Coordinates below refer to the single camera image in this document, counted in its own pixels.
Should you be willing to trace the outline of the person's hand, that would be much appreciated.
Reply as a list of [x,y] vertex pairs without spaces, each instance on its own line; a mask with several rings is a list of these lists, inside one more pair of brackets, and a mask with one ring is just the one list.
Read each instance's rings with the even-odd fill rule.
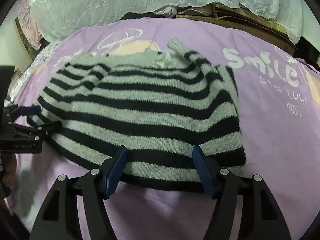
[[16,179],[17,159],[15,154],[4,154],[3,158],[5,174],[2,178],[2,182],[5,186],[9,187]]

